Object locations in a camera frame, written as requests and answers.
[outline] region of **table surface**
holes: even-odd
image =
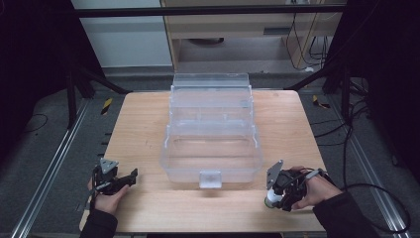
[[[253,90],[260,132],[262,169],[253,182],[223,183],[200,189],[198,183],[168,180],[159,165],[168,123],[170,92],[126,96],[105,158],[118,161],[118,177],[139,169],[117,211],[118,232],[291,232],[323,231],[311,207],[286,212],[267,208],[266,170],[278,160],[293,166],[323,168],[302,103],[295,91]],[[88,211],[83,213],[83,227]]]

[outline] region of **metal beam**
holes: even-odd
[[[330,101],[330,105],[335,110],[336,115],[342,120],[342,122],[345,122],[345,119],[340,113],[338,106],[339,103],[336,101],[336,99],[329,94],[327,94],[327,98]],[[345,131],[346,135],[348,130],[346,129],[346,127],[344,127],[343,130]],[[377,175],[375,169],[373,168],[373,165],[370,163],[368,156],[366,155],[362,145],[360,144],[356,133],[353,133],[352,137],[349,140],[349,143],[351,148],[353,149],[353,152],[355,153],[356,161],[358,162],[359,167],[361,168],[362,173],[364,174],[364,178],[367,180],[367,182],[370,184],[378,185],[380,187],[384,187],[381,179]],[[399,214],[398,209],[395,203],[393,202],[392,198],[388,194],[381,192],[377,189],[372,189],[371,192],[389,229],[394,231],[404,229],[404,220]],[[393,234],[393,237],[410,238],[411,235],[409,231],[406,231],[402,234]]]
[[[76,16],[78,18],[102,17],[150,17],[182,15],[227,15],[227,14],[268,14],[268,13],[334,13],[358,10],[366,5],[346,4],[299,4],[299,5],[242,5],[242,6],[200,6],[200,7],[154,7],[119,9],[75,9],[72,11],[48,12],[55,16]]]
[[[49,168],[47,169],[43,179],[40,182],[40,185],[37,188],[37,191],[33,195],[18,224],[13,229],[12,238],[25,238],[29,234],[32,225],[34,224],[34,221],[37,218],[37,215],[40,212],[41,207],[47,198],[47,195],[49,194],[50,188],[53,185],[59,168],[61,167],[65,156],[67,155],[68,149],[70,148],[70,145],[80,127],[80,124],[84,119],[84,115],[86,114],[89,103],[89,99],[82,100],[82,105],[80,105],[77,120],[75,121],[73,127],[68,129],[65,133],[61,144],[59,145],[54,157],[52,158],[52,162],[50,163]]]

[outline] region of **black metal pole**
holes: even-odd
[[[351,6],[352,9],[364,7]],[[148,17],[181,15],[227,15],[227,14],[268,14],[268,13],[327,13],[349,10],[346,4],[306,4],[306,5],[243,5],[243,6],[200,6],[200,7],[155,7],[120,9],[76,9],[74,11],[50,11],[57,16],[78,18],[100,17]]]
[[[352,123],[350,119],[350,69],[347,62],[344,62],[342,75],[342,115],[347,123]]]

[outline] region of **wire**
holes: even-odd
[[[335,60],[335,58],[340,54],[340,52],[343,51],[344,48],[352,42],[355,35],[361,30],[361,28],[365,25],[365,23],[368,21],[371,15],[373,15],[380,1],[381,0],[376,0],[376,4],[373,6],[371,11],[368,13],[368,15],[364,18],[362,23],[353,31],[353,33],[347,38],[347,40],[343,43],[343,45],[330,58],[326,60],[326,63]]]
[[[333,15],[331,15],[331,16],[329,16],[327,18],[321,19],[321,21],[328,21],[328,20],[330,20],[331,18],[333,18],[336,15],[337,15],[337,13],[334,13]]]
[[[96,166],[92,171],[92,189],[91,189],[91,199],[90,199],[90,207],[89,211],[92,212],[95,209],[95,202],[96,202],[96,196],[98,195],[98,192],[96,192],[96,186],[97,186],[97,180],[96,180],[96,174],[100,170],[99,166]]]
[[[404,233],[404,232],[408,231],[408,229],[411,227],[411,215],[410,215],[410,212],[407,210],[407,207],[404,206],[404,203],[402,203],[402,201],[400,199],[398,199],[398,197],[395,194],[391,193],[390,191],[388,191],[385,188],[380,187],[378,185],[374,185],[374,184],[370,184],[370,183],[363,183],[363,182],[362,183],[353,183],[353,184],[347,185],[345,187],[345,189],[347,190],[349,188],[358,187],[358,186],[373,187],[373,188],[379,189],[379,190],[381,190],[383,192],[386,192],[394,201],[396,201],[398,203],[398,205],[403,209],[403,211],[405,213],[405,218],[406,218],[406,221],[405,222],[406,222],[406,225],[405,225],[405,228],[403,228],[401,230],[394,231],[394,230],[390,230],[388,228],[381,227],[381,226],[377,225],[376,223],[372,222],[371,220],[369,220],[367,218],[368,222],[372,226],[376,227],[377,229],[379,229],[381,231],[384,231],[384,232],[387,232],[387,233],[392,233],[392,234],[401,234],[401,233]]]
[[[365,89],[363,82],[362,82],[362,85],[358,85],[357,83],[350,80],[350,85],[353,87],[354,92],[356,94],[361,95],[361,96],[368,96],[368,91]]]
[[[35,116],[43,116],[43,117],[46,118],[46,120],[44,121],[44,123],[41,126],[35,128],[35,129],[32,129],[32,130],[24,131],[24,133],[30,133],[30,132],[38,131],[41,128],[43,128],[45,125],[47,125],[47,122],[49,121],[49,117],[47,115],[45,115],[45,114],[34,114],[32,117],[34,118]]]
[[[311,46],[309,47],[308,53],[309,53],[309,56],[312,59],[320,61],[319,64],[321,65],[321,68],[322,68],[324,66],[324,62],[325,62],[325,60],[327,58],[327,55],[328,55],[327,52],[328,52],[328,48],[329,48],[329,42],[328,42],[328,37],[324,37],[323,38],[324,41],[323,41],[323,44],[322,44],[323,45],[322,46],[322,51],[320,53],[313,53],[312,50],[313,50],[313,47],[315,45],[315,42],[317,43],[317,45],[319,45],[318,39],[319,39],[318,37],[314,37],[312,39],[312,43],[311,43]]]
[[[318,124],[323,124],[323,123],[333,122],[333,121],[342,121],[342,120],[341,119],[335,119],[335,120],[327,120],[327,121],[321,121],[321,122],[313,122],[313,123],[310,123],[309,125],[318,125]]]
[[[331,130],[331,131],[325,132],[325,133],[320,134],[320,135],[316,135],[316,136],[314,136],[314,137],[315,137],[315,138],[319,138],[319,137],[323,137],[323,136],[330,135],[330,134],[332,134],[333,132],[338,131],[340,128],[342,128],[342,127],[344,127],[344,126],[346,126],[346,123],[341,124],[340,126],[338,126],[338,127],[334,128],[334,129],[333,129],[333,130]]]
[[[289,40],[289,36],[290,36],[292,31],[294,31],[294,35],[296,37],[296,42],[297,42],[297,45],[299,47],[300,56],[302,57],[303,61],[305,61],[309,66],[319,65],[319,63],[308,62],[305,59],[305,56],[303,55],[302,47],[300,45],[300,41],[299,41],[299,38],[298,38],[297,32],[296,32],[296,13],[293,14],[293,21],[292,21],[291,26],[290,26],[289,34],[287,35],[287,38],[286,38],[286,48],[287,48],[287,53],[289,54],[289,57],[292,59],[291,53],[290,53],[289,48],[288,48],[288,40]],[[296,65],[294,65],[293,60],[291,61],[291,64],[295,69],[298,69],[298,70],[305,69],[305,68],[300,68],[300,67],[297,67]]]
[[[324,147],[329,147],[329,146],[341,146],[344,145],[345,142],[341,142],[341,143],[337,143],[337,144],[317,144],[317,146],[324,146]]]
[[[344,143],[344,149],[343,149],[343,185],[344,185],[343,190],[344,191],[348,191],[349,188],[356,187],[356,186],[371,186],[371,187],[374,187],[376,189],[380,189],[380,190],[388,193],[395,201],[397,201],[397,203],[400,205],[400,207],[404,210],[405,217],[406,217],[406,225],[405,225],[405,228],[403,228],[401,230],[394,231],[394,230],[390,230],[389,228],[383,228],[383,227],[375,224],[374,222],[372,222],[368,218],[367,218],[367,220],[369,221],[369,223],[372,226],[376,227],[377,229],[379,229],[381,231],[384,231],[384,232],[387,232],[387,233],[392,233],[392,234],[404,233],[411,226],[411,216],[410,216],[410,213],[408,212],[407,208],[398,199],[398,197],[396,197],[396,195],[394,195],[390,191],[386,190],[385,188],[380,187],[378,185],[374,185],[374,184],[369,184],[369,183],[354,183],[354,184],[351,184],[351,185],[347,185],[347,175],[346,175],[346,173],[347,173],[347,170],[346,170],[346,164],[347,164],[347,145],[348,145],[348,142],[349,142],[349,140],[350,140],[350,138],[351,138],[351,136],[353,134],[353,130],[354,130],[353,121],[354,121],[354,119],[356,117],[359,117],[362,113],[368,111],[368,107],[367,106],[364,106],[364,107],[360,108],[359,110],[357,110],[355,112],[356,106],[358,104],[362,103],[362,102],[365,102],[365,100],[362,99],[362,100],[358,101],[357,103],[355,103],[355,105],[352,107],[352,110],[351,110],[351,113],[350,113],[350,120],[349,120],[349,123],[348,123],[349,124],[349,130],[348,130],[347,135],[346,135],[346,139],[345,139],[345,143]]]

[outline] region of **human hand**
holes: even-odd
[[[306,172],[303,167],[293,167],[291,170]],[[319,175],[307,179],[305,182],[307,187],[306,196],[304,196],[300,201],[292,204],[291,208],[293,210],[302,209],[309,205],[317,205],[323,200],[327,200],[342,193],[342,191]]]
[[[87,187],[89,188],[89,190],[92,189],[92,179],[87,184]],[[115,215],[121,198],[123,198],[123,196],[127,193],[128,190],[129,186],[126,184],[117,193],[113,195],[104,195],[101,193],[97,194],[95,200],[95,209]]]

